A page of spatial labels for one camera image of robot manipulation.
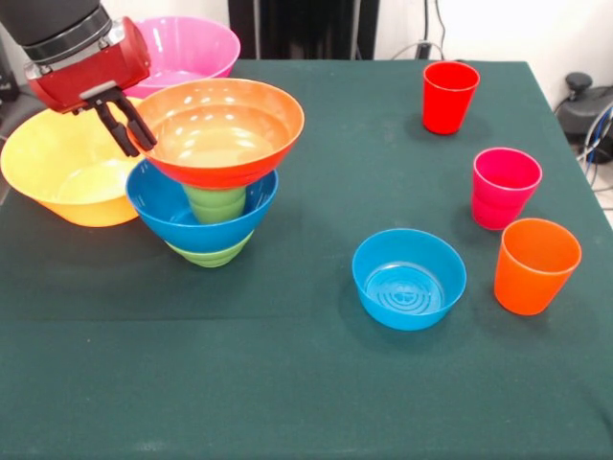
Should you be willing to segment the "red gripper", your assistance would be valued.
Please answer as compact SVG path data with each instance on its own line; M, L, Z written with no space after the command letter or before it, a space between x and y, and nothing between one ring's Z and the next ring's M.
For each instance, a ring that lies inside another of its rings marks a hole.
M26 80L36 96L58 113L86 106L86 101L103 91L134 86L149 76L150 58L143 35L128 17L110 23L109 31L76 54L50 64L26 63ZM124 113L121 125L104 102L94 108L128 157L138 157L152 150L157 141L144 119L123 92L113 96L113 103Z

